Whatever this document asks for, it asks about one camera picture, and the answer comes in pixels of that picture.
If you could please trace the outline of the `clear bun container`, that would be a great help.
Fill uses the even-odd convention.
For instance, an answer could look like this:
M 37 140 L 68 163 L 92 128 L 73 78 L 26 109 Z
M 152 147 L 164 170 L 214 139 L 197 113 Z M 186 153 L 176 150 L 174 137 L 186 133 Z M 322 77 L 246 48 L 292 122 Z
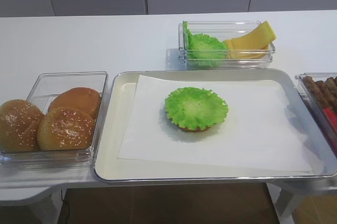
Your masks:
M 95 159 L 98 142 L 104 125 L 108 104 L 108 75 L 106 72 L 49 73 L 36 80 L 26 101 L 37 106 L 44 116 L 51 102 L 60 94 L 76 87 L 96 90 L 101 96 L 100 109 L 95 120 L 91 145 L 86 149 L 4 152 L 1 164 L 16 168 L 46 168 L 90 166 Z

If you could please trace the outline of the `remaining green lettuce pile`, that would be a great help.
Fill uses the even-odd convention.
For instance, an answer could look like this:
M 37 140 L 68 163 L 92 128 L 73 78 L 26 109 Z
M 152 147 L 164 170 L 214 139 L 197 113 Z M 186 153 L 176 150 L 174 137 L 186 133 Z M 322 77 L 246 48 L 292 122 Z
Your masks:
M 186 21 L 183 22 L 185 49 L 193 66 L 216 67 L 227 59 L 228 46 L 208 34 L 193 34 Z

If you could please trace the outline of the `sesame bun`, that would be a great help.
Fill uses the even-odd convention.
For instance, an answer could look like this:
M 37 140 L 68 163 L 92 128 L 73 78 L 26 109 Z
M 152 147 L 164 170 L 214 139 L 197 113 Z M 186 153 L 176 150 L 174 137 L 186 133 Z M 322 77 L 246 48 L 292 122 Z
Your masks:
M 95 120 L 70 107 L 48 112 L 40 121 L 37 142 L 42 151 L 86 149 L 91 145 Z
M 4 152 L 38 151 L 37 130 L 44 117 L 34 104 L 21 99 L 1 105 L 1 150 Z

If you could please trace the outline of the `right sesame bun top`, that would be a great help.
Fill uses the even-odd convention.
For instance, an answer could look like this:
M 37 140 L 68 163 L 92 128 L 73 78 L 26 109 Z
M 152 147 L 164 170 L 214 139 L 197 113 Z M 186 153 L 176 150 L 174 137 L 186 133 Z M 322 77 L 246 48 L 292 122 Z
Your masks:
M 37 142 L 42 151 L 86 149 L 91 145 L 95 120 L 70 107 L 48 112 L 40 121 Z

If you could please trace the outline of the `red tomato slices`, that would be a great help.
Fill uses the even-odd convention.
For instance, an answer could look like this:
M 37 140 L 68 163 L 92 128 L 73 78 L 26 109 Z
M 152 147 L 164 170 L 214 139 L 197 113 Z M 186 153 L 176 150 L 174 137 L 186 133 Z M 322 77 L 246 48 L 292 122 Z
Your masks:
M 326 107 L 326 108 L 323 108 L 323 112 L 327 120 L 331 124 L 332 128 L 334 129 L 334 131 L 337 131 L 337 118 L 336 118 L 336 114 L 334 113 L 334 111 L 330 107 Z

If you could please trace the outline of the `bottom bun on tray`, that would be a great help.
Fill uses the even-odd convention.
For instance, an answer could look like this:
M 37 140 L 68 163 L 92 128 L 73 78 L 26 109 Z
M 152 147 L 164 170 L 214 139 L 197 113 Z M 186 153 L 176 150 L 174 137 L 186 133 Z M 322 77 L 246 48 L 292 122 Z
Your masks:
M 206 130 L 209 130 L 212 126 L 196 126 L 195 128 L 190 128 L 190 127 L 183 127 L 183 126 L 180 126 L 178 125 L 177 126 L 179 129 L 181 129 L 182 131 L 184 132 L 188 132 L 188 133 L 200 133 L 200 132 L 203 132 L 203 131 L 206 131 Z

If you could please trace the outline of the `clear lettuce cheese container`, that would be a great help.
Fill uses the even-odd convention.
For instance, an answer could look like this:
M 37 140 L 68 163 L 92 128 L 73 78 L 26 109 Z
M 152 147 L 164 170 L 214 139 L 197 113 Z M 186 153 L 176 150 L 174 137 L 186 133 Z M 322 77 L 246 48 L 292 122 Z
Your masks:
M 190 31 L 193 34 L 204 33 L 212 37 L 216 37 L 221 42 L 225 42 L 227 39 L 237 38 L 244 36 L 257 28 L 260 21 L 246 21 L 246 22 L 193 22 L 186 21 Z M 183 31 L 183 22 L 179 24 L 179 60 L 185 65 L 186 69 L 224 69 L 224 68 L 266 68 L 273 61 L 273 54 L 275 53 L 275 47 L 273 43 L 269 44 L 267 49 L 267 55 L 261 59 L 230 59 L 227 58 L 216 67 L 197 67 L 193 66 L 188 58 L 188 51 L 185 49 L 185 32 Z M 257 50 L 243 50 L 248 52 L 254 52 Z

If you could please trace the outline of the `green lettuce leaf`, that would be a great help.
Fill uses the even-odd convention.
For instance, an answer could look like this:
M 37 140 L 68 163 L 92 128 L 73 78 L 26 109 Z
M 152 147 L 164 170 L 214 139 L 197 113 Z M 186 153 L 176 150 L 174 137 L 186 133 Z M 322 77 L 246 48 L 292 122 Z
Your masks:
M 165 111 L 168 120 L 176 126 L 213 127 L 225 121 L 229 106 L 212 90 L 184 87 L 174 90 L 166 97 Z

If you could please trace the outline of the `clear patty container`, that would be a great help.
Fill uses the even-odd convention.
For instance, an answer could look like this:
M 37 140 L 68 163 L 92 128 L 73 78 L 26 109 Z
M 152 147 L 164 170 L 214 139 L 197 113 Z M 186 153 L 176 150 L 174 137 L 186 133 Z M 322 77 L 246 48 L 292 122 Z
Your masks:
M 336 154 L 336 73 L 295 76 L 298 92 Z

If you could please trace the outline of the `lower yellow cheese slices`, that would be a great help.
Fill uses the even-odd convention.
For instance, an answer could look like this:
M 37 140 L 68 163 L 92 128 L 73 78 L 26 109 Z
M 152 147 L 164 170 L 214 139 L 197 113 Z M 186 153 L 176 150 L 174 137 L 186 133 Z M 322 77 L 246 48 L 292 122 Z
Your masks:
M 227 58 L 230 59 L 261 59 L 267 55 L 267 49 L 269 48 L 268 45 L 261 48 L 260 50 L 254 51 L 254 52 L 248 52 L 248 51 L 234 51 L 231 50 L 227 54 Z

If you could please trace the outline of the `brown meat patties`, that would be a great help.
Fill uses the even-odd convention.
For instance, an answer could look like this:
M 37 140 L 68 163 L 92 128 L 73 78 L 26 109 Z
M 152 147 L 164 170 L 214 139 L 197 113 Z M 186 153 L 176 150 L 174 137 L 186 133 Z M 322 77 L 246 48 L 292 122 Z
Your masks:
M 336 84 L 333 77 L 326 81 L 314 81 L 311 76 L 306 76 L 302 81 L 321 109 L 330 107 L 336 114 Z

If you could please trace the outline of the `plain bun bottom in container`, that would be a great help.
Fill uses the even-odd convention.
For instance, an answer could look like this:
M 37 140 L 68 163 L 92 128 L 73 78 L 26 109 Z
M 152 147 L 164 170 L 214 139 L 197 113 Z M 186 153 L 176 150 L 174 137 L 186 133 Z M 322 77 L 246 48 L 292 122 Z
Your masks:
M 96 119 L 100 104 L 101 96 L 96 90 L 87 87 L 76 87 L 55 98 L 51 102 L 48 111 L 59 107 L 70 107 L 79 109 Z

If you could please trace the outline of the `silver metal tray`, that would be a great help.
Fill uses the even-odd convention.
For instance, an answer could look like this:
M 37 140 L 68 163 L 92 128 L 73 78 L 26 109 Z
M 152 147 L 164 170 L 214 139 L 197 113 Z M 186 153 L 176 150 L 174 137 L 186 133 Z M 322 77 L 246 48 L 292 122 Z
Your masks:
M 272 80 L 279 83 L 289 101 L 289 110 L 296 115 L 308 135 L 303 146 L 312 167 L 311 171 L 277 171 L 120 158 L 118 153 L 131 117 L 140 76 L 183 82 Z M 95 163 L 95 172 L 101 179 L 111 182 L 308 179 L 335 175 L 336 157 L 302 101 L 293 81 L 285 72 L 277 69 L 124 72 L 117 75 L 113 81 L 110 104 Z

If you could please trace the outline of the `left sesame bun top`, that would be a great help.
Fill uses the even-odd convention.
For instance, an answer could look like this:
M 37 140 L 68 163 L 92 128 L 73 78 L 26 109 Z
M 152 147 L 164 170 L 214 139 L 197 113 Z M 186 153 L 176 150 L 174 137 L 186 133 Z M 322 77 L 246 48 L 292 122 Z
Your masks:
M 1 150 L 4 152 L 38 151 L 37 130 L 44 117 L 34 104 L 21 99 L 1 105 Z

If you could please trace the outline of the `upper yellow cheese slice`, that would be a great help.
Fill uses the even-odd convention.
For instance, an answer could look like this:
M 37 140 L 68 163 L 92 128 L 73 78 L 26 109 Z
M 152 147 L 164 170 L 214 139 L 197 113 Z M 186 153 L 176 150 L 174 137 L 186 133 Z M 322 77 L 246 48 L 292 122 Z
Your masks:
M 229 50 L 261 50 L 276 40 L 276 34 L 268 21 L 264 21 L 248 34 L 227 39 Z

